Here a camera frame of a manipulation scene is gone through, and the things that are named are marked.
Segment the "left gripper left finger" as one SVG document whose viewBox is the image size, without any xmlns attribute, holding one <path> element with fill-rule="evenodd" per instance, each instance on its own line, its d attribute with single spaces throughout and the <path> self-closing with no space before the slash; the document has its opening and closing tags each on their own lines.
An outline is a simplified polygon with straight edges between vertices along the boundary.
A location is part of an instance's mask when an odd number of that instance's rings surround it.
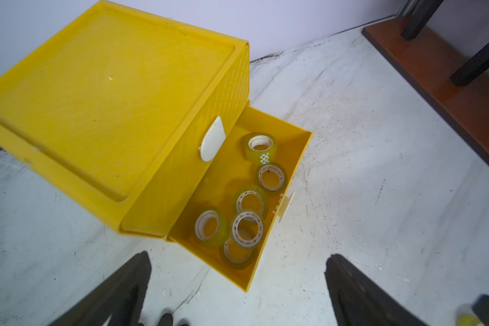
<svg viewBox="0 0 489 326">
<path fill-rule="evenodd" d="M 148 252 L 134 255 L 52 325 L 138 325 L 152 265 Z"/>
</svg>

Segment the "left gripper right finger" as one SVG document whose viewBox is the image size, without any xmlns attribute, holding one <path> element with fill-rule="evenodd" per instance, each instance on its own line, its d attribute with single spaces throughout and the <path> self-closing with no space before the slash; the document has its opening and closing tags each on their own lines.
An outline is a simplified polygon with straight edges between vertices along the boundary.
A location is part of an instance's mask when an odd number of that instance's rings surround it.
<svg viewBox="0 0 489 326">
<path fill-rule="evenodd" d="M 338 325 L 424 325 L 340 254 L 326 262 L 325 279 Z"/>
</svg>

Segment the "yellow top drawer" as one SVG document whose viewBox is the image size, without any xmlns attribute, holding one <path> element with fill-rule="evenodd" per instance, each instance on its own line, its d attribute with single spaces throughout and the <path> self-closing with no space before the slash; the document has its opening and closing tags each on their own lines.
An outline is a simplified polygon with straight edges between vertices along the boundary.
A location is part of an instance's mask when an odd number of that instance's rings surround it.
<svg viewBox="0 0 489 326">
<path fill-rule="evenodd" d="M 164 237 L 178 220 L 210 163 L 199 147 L 216 118 L 230 132 L 249 100 L 249 44 L 239 51 L 221 81 L 160 165 L 121 223 L 121 231 Z"/>
</svg>

